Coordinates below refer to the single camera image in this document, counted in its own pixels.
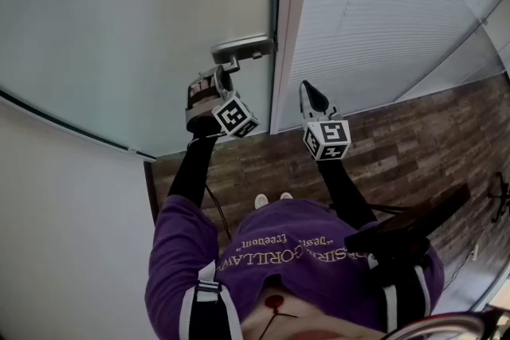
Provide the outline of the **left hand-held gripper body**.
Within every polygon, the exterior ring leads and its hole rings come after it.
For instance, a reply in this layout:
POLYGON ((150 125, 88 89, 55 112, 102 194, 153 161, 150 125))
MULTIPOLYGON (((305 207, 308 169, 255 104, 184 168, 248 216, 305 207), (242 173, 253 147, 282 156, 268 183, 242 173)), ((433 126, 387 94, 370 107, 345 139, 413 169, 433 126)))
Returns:
MULTIPOLYGON (((201 74, 190 86, 203 78, 212 76, 217 88, 217 67, 201 74)), ((190 133, 199 137, 228 135, 241 139, 259 125, 257 117, 241 101, 238 91, 234 88, 228 94, 218 92, 219 97, 215 100, 190 107, 190 86, 187 89, 186 106, 186 129, 190 133)))

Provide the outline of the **frosted glass door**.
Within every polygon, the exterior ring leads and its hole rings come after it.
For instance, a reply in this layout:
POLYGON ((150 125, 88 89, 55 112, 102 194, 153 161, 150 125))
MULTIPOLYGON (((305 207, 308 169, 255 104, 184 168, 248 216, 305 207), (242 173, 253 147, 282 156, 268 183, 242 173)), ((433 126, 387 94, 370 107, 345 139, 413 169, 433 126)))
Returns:
POLYGON ((274 0, 0 0, 0 95, 116 147, 183 150, 211 50, 270 34, 274 0))

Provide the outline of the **person's purple shirt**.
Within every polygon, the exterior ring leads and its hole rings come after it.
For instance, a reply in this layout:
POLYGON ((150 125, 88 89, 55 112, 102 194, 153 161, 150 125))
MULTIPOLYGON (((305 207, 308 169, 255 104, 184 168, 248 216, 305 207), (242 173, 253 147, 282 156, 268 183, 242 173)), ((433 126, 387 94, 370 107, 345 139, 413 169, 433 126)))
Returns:
POLYGON ((355 228, 322 205, 284 199, 249 214, 231 243, 184 197, 167 197, 155 226, 145 294, 159 340, 179 340, 182 301, 216 267, 244 325, 264 340, 380 340, 386 300, 368 256, 349 252, 355 228))

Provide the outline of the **person's left forearm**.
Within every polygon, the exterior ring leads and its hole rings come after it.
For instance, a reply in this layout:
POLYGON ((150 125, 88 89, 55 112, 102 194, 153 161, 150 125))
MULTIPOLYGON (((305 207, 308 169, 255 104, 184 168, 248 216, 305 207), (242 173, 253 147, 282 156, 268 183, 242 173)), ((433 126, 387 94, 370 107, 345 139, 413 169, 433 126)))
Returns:
POLYGON ((194 138, 186 149, 186 153, 177 174, 171 184, 168 197, 172 195, 184 197, 199 209, 206 190, 206 179, 217 136, 194 138))

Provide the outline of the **person's right forearm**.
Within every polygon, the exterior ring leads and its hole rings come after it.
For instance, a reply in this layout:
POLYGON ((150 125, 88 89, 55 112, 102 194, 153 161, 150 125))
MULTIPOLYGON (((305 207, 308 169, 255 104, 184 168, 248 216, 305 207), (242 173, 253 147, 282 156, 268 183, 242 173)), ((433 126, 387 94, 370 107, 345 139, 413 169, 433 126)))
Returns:
POLYGON ((317 166, 330 194, 331 207, 341 220, 355 229, 377 221, 340 160, 319 161, 317 166))

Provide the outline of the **silver door lever handle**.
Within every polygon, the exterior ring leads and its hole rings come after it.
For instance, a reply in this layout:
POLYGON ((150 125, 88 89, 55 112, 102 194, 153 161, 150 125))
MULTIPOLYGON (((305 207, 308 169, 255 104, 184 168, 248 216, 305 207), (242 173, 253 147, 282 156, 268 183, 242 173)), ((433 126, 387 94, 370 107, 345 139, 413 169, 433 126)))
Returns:
POLYGON ((258 60, 273 53, 274 40, 268 35, 244 37, 214 46, 211 55, 214 63, 221 65, 227 72, 240 70, 240 61, 258 60))

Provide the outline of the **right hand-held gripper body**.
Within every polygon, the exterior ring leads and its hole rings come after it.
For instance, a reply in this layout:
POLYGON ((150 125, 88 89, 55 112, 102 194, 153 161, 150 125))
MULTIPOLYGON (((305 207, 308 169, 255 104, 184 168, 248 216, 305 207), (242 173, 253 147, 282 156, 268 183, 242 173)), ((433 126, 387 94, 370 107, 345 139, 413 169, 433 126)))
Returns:
POLYGON ((351 145, 349 123, 344 119, 307 122, 303 142, 316 162, 341 160, 351 145))

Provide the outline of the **black chest-mounted device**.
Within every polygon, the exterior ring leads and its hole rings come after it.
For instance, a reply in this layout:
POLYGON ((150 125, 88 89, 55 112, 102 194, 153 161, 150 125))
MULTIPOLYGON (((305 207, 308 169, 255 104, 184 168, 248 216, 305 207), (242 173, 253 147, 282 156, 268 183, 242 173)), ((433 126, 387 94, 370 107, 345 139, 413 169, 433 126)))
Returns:
POLYGON ((430 250, 428 236, 470 197, 467 184, 455 185, 439 197, 408 207, 376 226, 347 237, 346 249, 374 256, 382 279, 410 271, 430 250))

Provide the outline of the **glass partition with blinds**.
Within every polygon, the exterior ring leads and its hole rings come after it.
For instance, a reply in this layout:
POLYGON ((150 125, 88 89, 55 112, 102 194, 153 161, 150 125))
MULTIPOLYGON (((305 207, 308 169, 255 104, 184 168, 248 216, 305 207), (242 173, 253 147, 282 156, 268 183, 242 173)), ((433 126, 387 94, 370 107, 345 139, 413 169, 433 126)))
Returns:
POLYGON ((303 80, 348 115, 502 73, 502 1, 280 0, 270 131, 300 126, 303 80))

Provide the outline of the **person's left hand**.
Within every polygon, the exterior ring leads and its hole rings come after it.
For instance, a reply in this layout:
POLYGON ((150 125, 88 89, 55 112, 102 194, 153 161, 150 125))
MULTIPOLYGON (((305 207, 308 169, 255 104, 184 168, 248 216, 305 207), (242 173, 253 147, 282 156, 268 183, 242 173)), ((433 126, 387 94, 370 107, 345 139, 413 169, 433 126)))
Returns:
POLYGON ((203 78, 190 86, 189 106, 195 107, 218 97, 215 79, 212 76, 203 78))

